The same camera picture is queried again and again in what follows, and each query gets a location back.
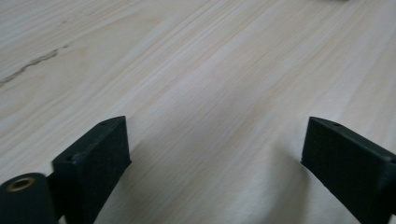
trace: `light wood surface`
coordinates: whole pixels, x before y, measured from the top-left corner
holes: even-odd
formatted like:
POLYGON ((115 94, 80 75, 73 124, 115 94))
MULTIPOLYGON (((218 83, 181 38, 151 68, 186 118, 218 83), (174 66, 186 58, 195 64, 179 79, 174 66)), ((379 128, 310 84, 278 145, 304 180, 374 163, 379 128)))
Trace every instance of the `light wood surface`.
POLYGON ((396 1, 0 2, 1 182, 125 115, 96 224, 357 223, 300 163, 309 116, 396 152, 396 1))

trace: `black bracket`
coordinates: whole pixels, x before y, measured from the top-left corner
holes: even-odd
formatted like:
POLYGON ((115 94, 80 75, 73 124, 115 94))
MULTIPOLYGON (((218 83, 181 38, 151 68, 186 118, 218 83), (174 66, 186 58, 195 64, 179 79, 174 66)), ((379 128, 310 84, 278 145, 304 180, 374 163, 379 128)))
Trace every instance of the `black bracket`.
POLYGON ((14 177, 0 187, 0 223, 92 224, 129 166, 125 117, 105 120, 52 161, 54 172, 14 177))
POLYGON ((310 118, 302 164, 363 224, 396 212, 396 156, 348 128, 310 118))

